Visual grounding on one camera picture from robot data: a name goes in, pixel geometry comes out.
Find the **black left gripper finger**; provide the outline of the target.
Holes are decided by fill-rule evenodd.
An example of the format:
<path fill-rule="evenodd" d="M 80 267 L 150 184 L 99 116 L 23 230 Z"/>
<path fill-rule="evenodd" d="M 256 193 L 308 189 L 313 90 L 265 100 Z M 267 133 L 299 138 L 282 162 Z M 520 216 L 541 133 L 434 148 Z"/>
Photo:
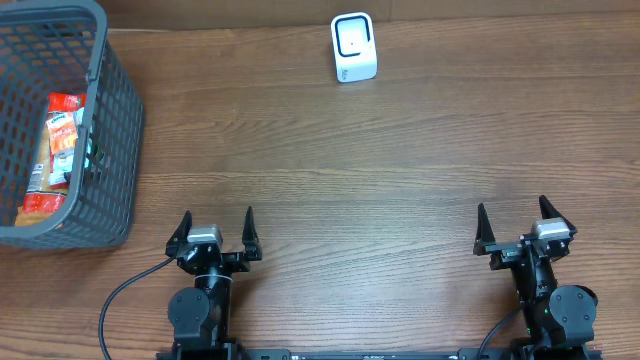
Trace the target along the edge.
<path fill-rule="evenodd" d="M 254 213 L 251 206 L 247 208 L 241 242 L 244 246 L 244 256 L 248 261 L 261 261 L 262 246 L 255 227 Z"/>
<path fill-rule="evenodd" d="M 181 250 L 183 250 L 188 244 L 188 234 L 192 227 L 192 214 L 187 210 L 174 231 L 166 242 L 165 255 L 177 256 Z"/>

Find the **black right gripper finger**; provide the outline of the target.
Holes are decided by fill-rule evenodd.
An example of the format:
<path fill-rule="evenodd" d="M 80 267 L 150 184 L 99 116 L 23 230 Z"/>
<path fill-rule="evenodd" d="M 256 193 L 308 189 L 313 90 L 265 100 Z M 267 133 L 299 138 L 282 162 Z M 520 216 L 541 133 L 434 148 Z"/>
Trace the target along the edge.
<path fill-rule="evenodd" d="M 540 212 L 544 220 L 561 218 L 564 221 L 564 223 L 567 225 L 569 229 L 569 233 L 571 235 L 575 235 L 577 233 L 576 226 L 573 223 L 571 223 L 564 215 L 562 215 L 552 205 L 552 203 L 548 200 L 548 198 L 545 195 L 540 195 L 538 201 L 539 201 Z"/>
<path fill-rule="evenodd" d="M 477 229 L 473 247 L 473 254 L 477 256 L 487 255 L 496 245 L 491 223 L 483 203 L 477 208 Z"/>

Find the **orange spaghetti packet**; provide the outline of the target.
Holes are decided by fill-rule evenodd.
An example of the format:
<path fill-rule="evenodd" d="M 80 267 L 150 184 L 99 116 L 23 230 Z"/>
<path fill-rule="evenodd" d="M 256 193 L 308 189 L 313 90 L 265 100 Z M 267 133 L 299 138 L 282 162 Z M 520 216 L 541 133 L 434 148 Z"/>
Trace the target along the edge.
<path fill-rule="evenodd" d="M 63 205 L 68 194 L 67 187 L 54 189 L 49 185 L 51 153 L 49 133 L 46 126 L 49 112 L 75 111 L 85 107 L 86 95 L 50 93 L 48 109 L 42 126 L 36 161 L 31 172 L 23 205 L 18 208 L 15 226 L 30 226 L 51 217 Z"/>

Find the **teal tissue pack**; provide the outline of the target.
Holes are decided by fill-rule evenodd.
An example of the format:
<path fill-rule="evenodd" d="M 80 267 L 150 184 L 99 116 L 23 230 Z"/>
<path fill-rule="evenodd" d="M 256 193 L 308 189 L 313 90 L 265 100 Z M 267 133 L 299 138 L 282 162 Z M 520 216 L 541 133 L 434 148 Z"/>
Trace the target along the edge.
<path fill-rule="evenodd" d="M 75 111 L 65 111 L 76 113 L 76 126 L 79 139 L 78 127 L 82 124 L 84 116 L 84 108 L 81 107 Z M 59 189 L 67 187 L 71 181 L 71 172 L 74 165 L 74 151 L 75 147 L 71 150 L 52 155 L 51 154 L 51 167 L 49 175 L 49 185 L 51 188 Z"/>

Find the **orange Kleenex tissue pack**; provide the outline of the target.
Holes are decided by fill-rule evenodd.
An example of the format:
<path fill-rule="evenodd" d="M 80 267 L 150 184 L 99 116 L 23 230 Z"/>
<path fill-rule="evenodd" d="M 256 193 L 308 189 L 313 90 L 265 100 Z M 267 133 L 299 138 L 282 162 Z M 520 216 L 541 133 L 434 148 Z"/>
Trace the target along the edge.
<path fill-rule="evenodd" d="M 78 139 L 75 112 L 49 112 L 46 126 L 52 155 L 75 147 Z"/>

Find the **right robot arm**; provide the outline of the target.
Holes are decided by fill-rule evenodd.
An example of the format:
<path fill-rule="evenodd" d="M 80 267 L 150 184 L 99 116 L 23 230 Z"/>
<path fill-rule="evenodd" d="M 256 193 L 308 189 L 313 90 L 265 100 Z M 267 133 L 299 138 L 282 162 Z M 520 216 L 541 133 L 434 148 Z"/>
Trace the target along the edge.
<path fill-rule="evenodd" d="M 587 343 L 595 338 L 597 295 L 582 285 L 560 286 L 552 265 L 569 255 L 577 228 L 542 195 L 541 218 L 515 242 L 496 241 L 483 204 L 478 205 L 473 254 L 490 257 L 492 270 L 508 269 L 519 306 L 500 320 L 476 351 L 477 359 L 599 359 Z M 526 338 L 513 339 L 495 354 L 489 343 L 518 315 L 527 328 Z"/>

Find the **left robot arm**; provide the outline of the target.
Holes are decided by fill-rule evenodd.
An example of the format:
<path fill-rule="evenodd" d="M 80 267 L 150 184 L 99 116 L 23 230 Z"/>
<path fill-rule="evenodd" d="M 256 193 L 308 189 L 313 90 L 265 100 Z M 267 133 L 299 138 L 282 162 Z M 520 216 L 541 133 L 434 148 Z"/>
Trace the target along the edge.
<path fill-rule="evenodd" d="M 242 251 L 224 252 L 219 227 L 194 226 L 190 212 L 167 241 L 165 254 L 194 277 L 194 285 L 179 290 L 168 304 L 174 338 L 170 359 L 249 357 L 241 343 L 229 336 L 229 325 L 233 275 L 248 272 L 252 262 L 262 259 L 251 208 L 245 214 L 241 242 Z"/>

